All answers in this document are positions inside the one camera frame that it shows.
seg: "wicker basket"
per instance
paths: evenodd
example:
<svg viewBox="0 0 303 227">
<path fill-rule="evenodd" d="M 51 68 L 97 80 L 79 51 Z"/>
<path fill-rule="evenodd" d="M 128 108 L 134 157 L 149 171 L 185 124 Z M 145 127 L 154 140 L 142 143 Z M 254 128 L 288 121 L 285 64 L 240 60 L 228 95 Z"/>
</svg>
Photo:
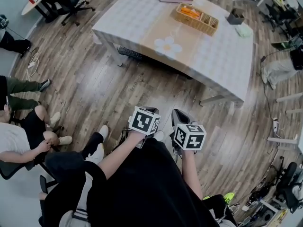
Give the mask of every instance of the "wicker basket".
<svg viewBox="0 0 303 227">
<path fill-rule="evenodd" d="M 189 9 L 195 9 L 196 11 L 200 12 L 200 18 L 196 19 L 193 17 L 190 17 L 186 14 L 181 13 L 181 8 L 186 6 Z M 204 13 L 200 9 L 197 9 L 189 4 L 180 3 L 177 6 L 176 12 L 175 12 L 175 19 L 183 24 L 186 24 L 188 26 L 191 26 L 197 30 L 200 30 L 203 33 L 206 33 L 210 36 L 213 36 L 214 33 L 218 29 L 219 20 Z"/>
</svg>

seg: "flower pattern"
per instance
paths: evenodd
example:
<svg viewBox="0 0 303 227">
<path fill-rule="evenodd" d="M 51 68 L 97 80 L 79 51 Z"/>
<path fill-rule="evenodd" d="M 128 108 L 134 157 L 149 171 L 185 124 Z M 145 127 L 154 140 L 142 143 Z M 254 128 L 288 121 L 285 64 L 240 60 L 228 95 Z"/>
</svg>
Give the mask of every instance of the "flower pattern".
<svg viewBox="0 0 303 227">
<path fill-rule="evenodd" d="M 156 46 L 156 53 L 158 55 L 165 55 L 170 60 L 176 59 L 176 53 L 182 51 L 182 47 L 179 44 L 174 44 L 174 38 L 168 36 L 165 40 L 156 39 L 154 44 Z"/>
</svg>

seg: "white shoe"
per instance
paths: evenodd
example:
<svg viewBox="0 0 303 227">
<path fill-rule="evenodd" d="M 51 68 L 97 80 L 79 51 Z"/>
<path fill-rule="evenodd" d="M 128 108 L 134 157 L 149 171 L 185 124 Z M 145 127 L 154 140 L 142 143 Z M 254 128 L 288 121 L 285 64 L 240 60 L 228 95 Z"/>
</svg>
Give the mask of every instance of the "white shoe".
<svg viewBox="0 0 303 227">
<path fill-rule="evenodd" d="M 103 148 L 103 144 L 100 143 L 98 144 L 98 147 L 94 152 L 94 154 L 92 155 L 89 154 L 88 157 L 85 158 L 85 160 L 98 164 L 100 161 L 102 161 L 103 157 L 104 157 L 104 148 Z"/>
<path fill-rule="evenodd" d="M 162 141 L 164 138 L 164 132 L 163 131 L 157 131 L 154 135 L 153 138 L 156 139 L 157 141 Z"/>
<path fill-rule="evenodd" d="M 271 86 L 271 89 L 275 90 L 276 86 L 274 84 L 269 83 Z"/>
<path fill-rule="evenodd" d="M 267 84 L 267 77 L 264 75 L 264 68 L 261 68 L 261 78 L 264 84 Z"/>
<path fill-rule="evenodd" d="M 55 127 L 56 123 L 60 120 L 61 118 L 61 113 L 56 112 L 51 118 L 50 118 L 50 124 L 49 127 L 53 128 Z"/>
<path fill-rule="evenodd" d="M 72 136 L 59 137 L 59 145 L 69 145 L 72 143 Z"/>
<path fill-rule="evenodd" d="M 103 125 L 101 129 L 99 130 L 99 134 L 103 137 L 103 142 L 105 141 L 106 137 L 108 136 L 108 127 L 106 125 Z"/>
</svg>

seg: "black and white cube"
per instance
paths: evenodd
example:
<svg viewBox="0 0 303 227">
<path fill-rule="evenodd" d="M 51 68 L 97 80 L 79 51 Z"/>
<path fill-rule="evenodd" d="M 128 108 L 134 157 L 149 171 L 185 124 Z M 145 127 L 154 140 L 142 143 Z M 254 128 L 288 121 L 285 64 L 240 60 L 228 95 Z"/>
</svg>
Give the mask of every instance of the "black and white cube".
<svg viewBox="0 0 303 227">
<path fill-rule="evenodd" d="M 156 132 L 161 116 L 135 106 L 129 128 L 146 135 Z"/>
<path fill-rule="evenodd" d="M 177 124 L 174 141 L 184 150 L 201 150 L 206 138 L 202 125 Z"/>
</svg>

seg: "yellow-green shoe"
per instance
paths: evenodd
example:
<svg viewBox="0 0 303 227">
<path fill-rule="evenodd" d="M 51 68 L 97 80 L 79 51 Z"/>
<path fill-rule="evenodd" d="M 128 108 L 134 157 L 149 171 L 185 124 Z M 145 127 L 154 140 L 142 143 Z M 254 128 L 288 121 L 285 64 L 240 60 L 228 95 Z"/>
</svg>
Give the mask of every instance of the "yellow-green shoe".
<svg viewBox="0 0 303 227">
<path fill-rule="evenodd" d="M 229 203 L 231 202 L 231 200 L 233 199 L 234 196 L 235 196 L 235 194 L 233 192 L 229 192 L 224 195 L 224 200 L 227 205 L 229 205 Z"/>
</svg>

